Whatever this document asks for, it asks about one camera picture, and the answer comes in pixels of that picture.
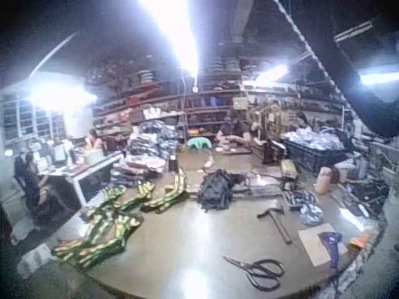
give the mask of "ceiling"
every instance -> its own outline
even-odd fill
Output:
[[[294,20],[306,17],[305,2],[309,5],[320,0],[281,0]],[[77,36],[43,70],[84,74],[87,67],[105,59],[148,54],[174,57],[139,0],[2,0],[0,5],[2,86],[29,75],[73,32],[78,32]],[[372,0],[331,0],[328,5],[336,33],[379,13]],[[220,45],[233,54],[274,60],[291,60],[304,51],[273,0],[189,0],[188,7],[200,57],[220,54]],[[234,40],[237,32],[242,32],[241,44]],[[370,54],[381,55],[387,42],[375,32],[367,32],[343,42],[342,48],[362,65]],[[395,51],[390,49],[382,56],[392,54]],[[311,59],[303,61],[301,67],[309,80],[317,80],[319,71]]]

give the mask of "green plastic stool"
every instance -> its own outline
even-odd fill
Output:
[[[212,143],[205,137],[194,137],[187,141],[187,145],[191,148],[212,148]]]

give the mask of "fluorescent light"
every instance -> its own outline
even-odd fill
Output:
[[[288,73],[288,68],[285,64],[280,64],[264,73],[261,73],[258,78],[256,78],[256,86],[268,86]]]
[[[4,155],[5,155],[6,157],[11,157],[11,156],[12,156],[12,149],[7,149],[7,150],[4,152]]]
[[[362,75],[361,79],[362,79],[362,83],[364,85],[388,83],[388,82],[399,80],[399,72]]]
[[[348,209],[340,208],[341,214],[353,225],[355,225],[361,232],[364,230],[363,224],[354,216]]]
[[[93,103],[96,95],[87,93],[82,85],[48,83],[37,86],[30,100],[36,106],[52,111],[74,111]]]
[[[158,27],[172,43],[173,50],[180,65],[193,78],[198,74],[198,53],[191,31],[185,0],[142,0],[152,16],[158,22]]]

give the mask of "man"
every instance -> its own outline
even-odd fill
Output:
[[[249,127],[239,119],[238,112],[235,109],[231,109],[227,113],[225,121],[226,123],[220,127],[216,135],[216,140],[221,144],[236,142],[241,145],[248,145],[251,141]]]

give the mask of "desk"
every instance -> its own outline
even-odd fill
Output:
[[[120,151],[114,152],[109,154],[108,156],[104,157],[103,160],[95,163],[93,165],[87,164],[76,164],[73,169],[68,168],[60,168],[51,173],[43,172],[41,174],[46,176],[56,176],[56,177],[65,177],[68,183],[72,184],[74,187],[74,191],[76,193],[77,199],[82,207],[86,206],[87,201],[85,196],[82,192],[82,188],[80,187],[80,180],[86,178],[90,174],[95,173],[96,171],[118,161],[120,158],[123,157]]]
[[[188,184],[199,184],[204,174],[197,172],[207,160],[207,154],[181,154],[180,164],[185,168]],[[226,168],[231,172],[246,172],[253,167],[252,156],[217,156],[212,169]],[[165,174],[156,182],[155,195],[163,193],[163,186],[171,184],[173,176]],[[135,194],[128,189],[125,198]],[[102,195],[89,204],[100,202]],[[127,242],[126,252],[102,262],[87,275],[99,284],[121,293],[140,298],[278,298],[295,295],[322,282],[332,272],[329,265],[314,267],[298,236],[306,229],[297,213],[288,212],[282,199],[277,197],[286,214],[282,221],[287,227],[292,245],[286,245],[272,221],[260,221],[256,215],[264,211],[264,199],[238,200],[225,211],[205,213],[195,201],[187,200],[164,214],[143,214],[143,225]],[[357,228],[340,215],[336,203],[328,196],[319,196],[324,220],[344,234],[344,243],[359,233]],[[57,237],[67,240],[84,232],[84,223],[75,215],[48,241],[55,245]],[[354,259],[357,251],[340,257],[340,268]],[[270,293],[257,291],[248,282],[245,273],[222,259],[227,255],[253,262],[259,259],[280,260],[286,274],[281,288]]]

